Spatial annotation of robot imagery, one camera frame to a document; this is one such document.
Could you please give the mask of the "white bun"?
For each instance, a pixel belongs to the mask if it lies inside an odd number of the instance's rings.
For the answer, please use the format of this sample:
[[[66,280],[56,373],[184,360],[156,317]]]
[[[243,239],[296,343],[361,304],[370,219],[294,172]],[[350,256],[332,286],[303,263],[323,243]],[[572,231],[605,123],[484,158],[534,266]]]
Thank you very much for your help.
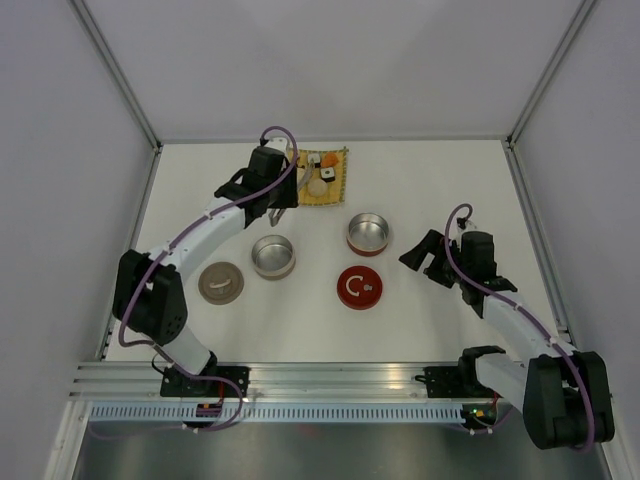
[[[312,179],[307,185],[307,192],[313,198],[320,198],[327,194],[328,185],[322,179]]]

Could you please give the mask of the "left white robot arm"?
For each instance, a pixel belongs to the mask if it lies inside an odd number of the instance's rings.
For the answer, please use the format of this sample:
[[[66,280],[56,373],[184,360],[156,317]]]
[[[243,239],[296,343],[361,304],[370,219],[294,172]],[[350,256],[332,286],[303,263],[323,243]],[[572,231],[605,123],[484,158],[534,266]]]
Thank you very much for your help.
[[[262,140],[248,166],[221,185],[202,214],[173,240],[119,260],[112,314],[118,342],[160,350],[184,373],[183,383],[206,396],[218,384],[215,355],[187,326],[184,283],[206,259],[270,209],[295,208],[295,163],[282,139]]]

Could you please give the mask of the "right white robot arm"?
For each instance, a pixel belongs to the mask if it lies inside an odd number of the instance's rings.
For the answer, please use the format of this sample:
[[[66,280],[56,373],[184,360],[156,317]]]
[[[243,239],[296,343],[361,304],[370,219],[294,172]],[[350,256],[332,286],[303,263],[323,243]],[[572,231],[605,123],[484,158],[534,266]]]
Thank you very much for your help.
[[[454,240],[429,230],[400,262],[445,288],[459,287],[463,301],[513,348],[463,350],[456,381],[469,396],[491,390],[522,415],[542,450],[589,447],[614,438],[607,370],[595,352],[581,352],[554,337],[527,310],[522,295],[499,275],[491,234],[465,227]]]

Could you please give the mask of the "metal tongs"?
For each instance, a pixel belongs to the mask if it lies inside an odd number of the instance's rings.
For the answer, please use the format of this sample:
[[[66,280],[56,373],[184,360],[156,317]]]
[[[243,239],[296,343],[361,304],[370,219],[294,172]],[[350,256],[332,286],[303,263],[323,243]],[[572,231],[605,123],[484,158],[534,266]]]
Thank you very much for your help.
[[[297,191],[300,192],[310,181],[315,170],[315,164],[311,160],[307,160],[303,167],[297,168]],[[286,213],[286,208],[271,209],[268,214],[269,224],[271,227],[278,225],[282,216]]]

